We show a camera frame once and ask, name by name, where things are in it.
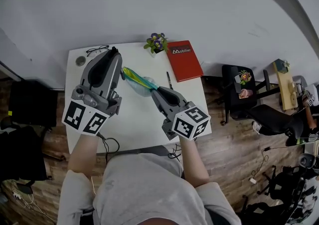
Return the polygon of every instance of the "purple flower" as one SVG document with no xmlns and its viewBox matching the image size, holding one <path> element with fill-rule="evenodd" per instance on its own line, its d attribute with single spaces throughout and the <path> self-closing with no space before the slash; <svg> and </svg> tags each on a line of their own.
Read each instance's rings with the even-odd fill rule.
<svg viewBox="0 0 319 225">
<path fill-rule="evenodd" d="M 156 32 L 154 32 L 154 33 L 151 34 L 151 38 L 152 39 L 158 39 L 159 36 L 158 36 L 158 34 Z"/>
<path fill-rule="evenodd" d="M 159 40 L 154 40 L 154 44 L 155 44 L 156 48 L 158 48 L 158 49 L 163 48 L 163 44 L 161 44 L 161 42 Z"/>
</svg>

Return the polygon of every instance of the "red notebook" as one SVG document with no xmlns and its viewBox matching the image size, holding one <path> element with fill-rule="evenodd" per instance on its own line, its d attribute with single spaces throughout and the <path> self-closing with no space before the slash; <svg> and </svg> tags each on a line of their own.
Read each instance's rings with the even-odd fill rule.
<svg viewBox="0 0 319 225">
<path fill-rule="evenodd" d="M 168 42 L 167 56 L 177 82 L 198 78 L 203 70 L 188 40 Z"/>
</svg>

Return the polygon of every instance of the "small potted plant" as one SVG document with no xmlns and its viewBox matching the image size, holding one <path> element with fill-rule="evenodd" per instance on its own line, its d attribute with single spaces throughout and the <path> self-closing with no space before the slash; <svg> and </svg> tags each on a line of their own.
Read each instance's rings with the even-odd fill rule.
<svg viewBox="0 0 319 225">
<path fill-rule="evenodd" d="M 151 48 L 153 57 L 155 57 L 155 54 L 163 50 L 167 51 L 167 38 L 165 38 L 164 33 L 157 34 L 154 32 L 151 34 L 151 37 L 146 40 L 146 42 L 147 44 L 144 45 L 144 49 Z"/>
</svg>

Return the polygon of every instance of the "white table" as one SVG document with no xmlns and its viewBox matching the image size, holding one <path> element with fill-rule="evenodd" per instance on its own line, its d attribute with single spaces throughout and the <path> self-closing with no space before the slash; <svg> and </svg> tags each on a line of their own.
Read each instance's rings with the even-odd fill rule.
<svg viewBox="0 0 319 225">
<path fill-rule="evenodd" d="M 140 76 L 148 76 L 155 80 L 160 86 L 169 87 L 166 72 L 169 72 L 174 90 L 180 92 L 187 101 L 193 101 L 196 105 L 207 111 L 203 86 L 200 78 L 177 83 L 173 70 L 165 51 L 151 57 L 148 50 L 143 49 L 145 43 L 124 43 L 110 44 L 115 46 L 123 58 L 123 66 L 135 71 Z M 82 72 L 85 66 L 95 56 L 87 57 L 86 63 L 82 66 L 75 64 L 76 58 L 85 56 L 90 48 L 71 50 L 69 52 L 65 98 L 70 98 L 73 89 L 80 83 Z M 178 137 L 169 141 L 161 126 L 165 117 L 158 111 L 152 97 L 138 95 L 131 86 L 120 77 L 116 92 L 122 97 L 122 104 L 119 115 L 108 119 L 100 130 L 105 137 L 113 137 L 120 143 L 120 151 L 146 148 L 151 146 L 166 145 L 179 141 Z M 205 134 L 211 133 L 210 125 L 206 127 Z M 66 127 L 69 152 L 71 153 L 77 143 L 80 134 Z M 108 141 L 110 151 L 114 151 L 117 145 Z M 105 152 L 102 141 L 99 142 L 98 153 Z"/>
</svg>

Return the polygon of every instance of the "wooden floor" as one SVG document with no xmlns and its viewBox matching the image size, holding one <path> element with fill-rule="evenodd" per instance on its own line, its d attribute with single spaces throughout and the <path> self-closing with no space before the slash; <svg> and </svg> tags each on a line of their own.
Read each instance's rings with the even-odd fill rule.
<svg viewBox="0 0 319 225">
<path fill-rule="evenodd" d="M 0 82 L 0 119 L 8 112 L 8 98 L 11 82 Z M 212 100 L 219 97 L 216 88 L 208 86 L 203 81 L 206 102 L 211 116 L 212 134 L 202 137 L 196 141 L 199 153 L 209 172 L 212 182 L 218 182 L 232 207 L 237 211 L 243 205 L 242 195 L 249 196 L 249 203 L 257 201 L 267 202 L 275 205 L 276 202 L 265 195 L 256 195 L 257 188 L 265 185 L 262 172 L 271 172 L 271 166 L 276 165 L 280 171 L 282 166 L 294 166 L 297 157 L 302 153 L 302 147 L 290 147 L 285 149 L 270 150 L 265 153 L 269 160 L 265 162 L 255 179 L 257 185 L 249 182 L 252 170 L 258 170 L 263 160 L 261 151 L 268 147 L 281 147 L 285 145 L 287 137 L 285 135 L 263 136 L 256 134 L 251 128 L 251 120 L 234 121 L 221 126 L 220 121 L 224 118 L 223 106 L 218 106 Z M 263 103 L 273 108 L 280 109 L 278 96 L 272 95 L 264 98 Z M 61 123 L 64 108 L 64 94 L 58 95 L 57 126 L 52 133 L 47 134 L 43 144 L 43 152 L 52 156 L 65 156 L 68 160 L 68 147 L 65 126 Z M 67 161 L 58 162 L 45 159 L 47 175 L 52 176 L 52 181 L 36 182 L 32 188 L 34 191 L 34 202 L 51 218 L 57 219 L 59 208 L 59 195 L 61 185 L 67 172 Z M 103 155 L 97 157 L 94 169 L 93 181 L 95 189 L 101 184 L 102 175 L 106 166 Z M 42 215 L 34 207 L 33 210 L 22 208 L 11 195 L 11 186 L 15 183 L 4 182 L 3 189 L 9 201 L 0 205 L 0 214 L 9 221 L 17 221 L 23 225 L 53 224 L 53 222 Z"/>
</svg>

